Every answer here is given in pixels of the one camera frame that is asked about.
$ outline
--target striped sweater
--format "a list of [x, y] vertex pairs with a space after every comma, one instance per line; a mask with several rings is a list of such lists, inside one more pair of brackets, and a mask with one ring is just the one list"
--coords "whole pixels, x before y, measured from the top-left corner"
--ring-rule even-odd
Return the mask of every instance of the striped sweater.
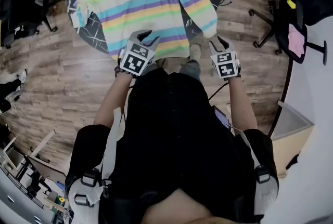
[[132, 32], [151, 29], [144, 43], [161, 37], [156, 58], [188, 57], [189, 42], [179, 2], [206, 38], [216, 34], [217, 15], [210, 0], [77, 0], [77, 25], [73, 24], [84, 27], [94, 12], [101, 21], [110, 55], [118, 54]]

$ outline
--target black shirt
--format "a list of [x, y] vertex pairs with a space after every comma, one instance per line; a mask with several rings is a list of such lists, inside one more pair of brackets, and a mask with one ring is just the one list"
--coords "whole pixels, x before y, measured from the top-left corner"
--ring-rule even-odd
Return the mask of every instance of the black shirt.
[[[109, 131], [91, 125], [78, 132], [67, 190], [101, 162]], [[259, 162], [277, 179], [270, 138], [259, 130], [245, 135]], [[198, 80], [157, 69], [136, 81], [110, 176], [113, 197], [140, 201], [142, 216], [148, 206], [181, 188], [215, 216], [253, 221], [253, 166], [250, 149], [220, 123]]]

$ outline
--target strap buckle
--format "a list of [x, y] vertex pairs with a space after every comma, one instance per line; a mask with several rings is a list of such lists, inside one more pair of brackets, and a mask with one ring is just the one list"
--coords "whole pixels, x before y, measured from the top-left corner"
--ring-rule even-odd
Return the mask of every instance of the strap buckle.
[[110, 197], [110, 187], [112, 184], [112, 181], [106, 179], [102, 180], [102, 187], [103, 187], [103, 196], [104, 198], [108, 199]]
[[263, 165], [260, 165], [254, 169], [257, 176], [257, 182], [259, 184], [268, 182], [271, 178], [270, 171]]
[[76, 205], [84, 205], [88, 207], [94, 207], [94, 205], [91, 205], [88, 201], [88, 198], [85, 194], [76, 194], [74, 196], [74, 201]]
[[96, 168], [93, 168], [87, 172], [85, 172], [81, 177], [81, 183], [83, 185], [86, 185], [88, 187], [95, 187], [96, 182], [98, 180], [99, 176], [99, 170]]

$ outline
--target white sneaker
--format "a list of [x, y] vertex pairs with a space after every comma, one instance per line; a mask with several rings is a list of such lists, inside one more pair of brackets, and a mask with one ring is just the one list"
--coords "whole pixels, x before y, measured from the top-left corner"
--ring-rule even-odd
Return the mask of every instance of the white sneaker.
[[21, 75], [18, 75], [17, 78], [21, 81], [23, 84], [25, 82], [25, 79], [27, 79], [27, 70], [24, 70]]
[[201, 58], [200, 46], [197, 44], [191, 45], [189, 48], [189, 59], [199, 61]]

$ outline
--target black t-shirt sleeve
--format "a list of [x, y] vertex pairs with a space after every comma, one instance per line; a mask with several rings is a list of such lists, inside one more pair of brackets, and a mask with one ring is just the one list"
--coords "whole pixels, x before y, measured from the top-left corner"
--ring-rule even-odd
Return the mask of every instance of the black t-shirt sleeve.
[[[270, 171], [270, 174], [277, 180], [277, 172], [273, 156], [273, 144], [270, 137], [257, 129], [246, 130], [244, 131], [244, 134], [250, 142], [251, 148], [259, 163], [264, 165]], [[243, 153], [243, 157], [246, 156], [246, 159], [251, 159], [251, 164], [253, 164], [250, 149], [245, 145], [240, 135], [236, 136], [236, 141], [240, 151]]]
[[104, 125], [90, 125], [79, 130], [65, 182], [67, 193], [87, 170], [100, 164], [109, 133], [110, 128]]

